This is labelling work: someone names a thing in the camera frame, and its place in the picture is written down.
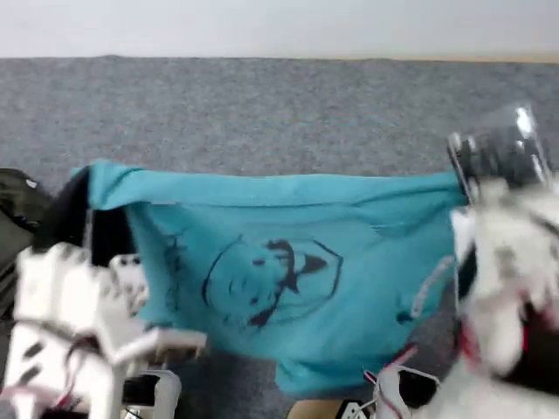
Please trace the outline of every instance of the teal t-shirt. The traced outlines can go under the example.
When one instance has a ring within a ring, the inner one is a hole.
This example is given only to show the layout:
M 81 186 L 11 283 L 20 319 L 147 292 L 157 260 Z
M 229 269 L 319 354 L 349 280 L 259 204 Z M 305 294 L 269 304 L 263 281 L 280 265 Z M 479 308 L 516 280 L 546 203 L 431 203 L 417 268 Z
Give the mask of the teal t-shirt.
M 360 384 L 437 307 L 444 281 L 408 315 L 454 253 L 449 211 L 464 198 L 453 173 L 237 177 L 97 161 L 89 203 L 125 207 L 149 281 L 141 317 L 277 360 L 279 386 L 305 394 Z

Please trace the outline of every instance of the white wall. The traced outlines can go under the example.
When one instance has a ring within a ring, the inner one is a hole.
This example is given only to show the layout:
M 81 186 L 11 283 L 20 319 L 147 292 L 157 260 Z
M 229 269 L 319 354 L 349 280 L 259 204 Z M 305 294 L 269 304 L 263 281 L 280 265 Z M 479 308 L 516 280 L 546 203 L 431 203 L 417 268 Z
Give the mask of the white wall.
M 0 57 L 557 58 L 558 25 L 559 0 L 0 0 Z

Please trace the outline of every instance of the printed face graphic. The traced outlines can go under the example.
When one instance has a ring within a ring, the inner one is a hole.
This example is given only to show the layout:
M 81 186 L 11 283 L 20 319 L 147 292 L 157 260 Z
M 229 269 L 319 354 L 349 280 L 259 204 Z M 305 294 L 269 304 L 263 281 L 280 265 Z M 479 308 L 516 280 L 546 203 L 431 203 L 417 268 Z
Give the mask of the printed face graphic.
M 300 319 L 335 293 L 342 258 L 314 240 L 246 240 L 222 251 L 204 281 L 205 304 L 225 324 L 257 329 Z

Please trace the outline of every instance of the gray carpet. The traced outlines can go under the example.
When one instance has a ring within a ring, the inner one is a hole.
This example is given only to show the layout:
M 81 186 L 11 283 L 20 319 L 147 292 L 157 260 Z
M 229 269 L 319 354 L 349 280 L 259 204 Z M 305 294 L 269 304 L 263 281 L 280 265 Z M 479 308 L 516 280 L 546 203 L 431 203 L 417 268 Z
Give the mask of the gray carpet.
M 0 167 L 58 190 L 98 157 L 233 175 L 410 175 L 449 167 L 457 123 L 530 98 L 559 136 L 559 66 L 275 59 L 0 60 Z M 557 161 L 558 147 L 552 147 Z M 422 327 L 416 363 L 443 374 L 450 309 Z M 281 418 L 273 364 L 224 354 L 185 400 L 193 418 Z

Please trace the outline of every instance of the white robotic hand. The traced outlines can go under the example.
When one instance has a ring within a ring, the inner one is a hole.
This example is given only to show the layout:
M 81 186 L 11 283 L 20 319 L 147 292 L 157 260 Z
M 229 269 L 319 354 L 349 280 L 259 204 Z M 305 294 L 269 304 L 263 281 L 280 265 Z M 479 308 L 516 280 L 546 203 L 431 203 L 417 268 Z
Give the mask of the white robotic hand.
M 17 268 L 16 325 L 0 399 L 12 402 L 18 419 L 74 405 L 85 405 L 91 419 L 117 419 L 125 382 L 138 374 L 158 382 L 148 390 L 152 414 L 172 419 L 180 381 L 170 371 L 141 368 L 168 354 L 191 356 L 206 336 L 134 317 L 149 297 L 136 255 L 104 268 L 91 265 L 89 251 L 57 244 L 45 253 L 23 251 Z

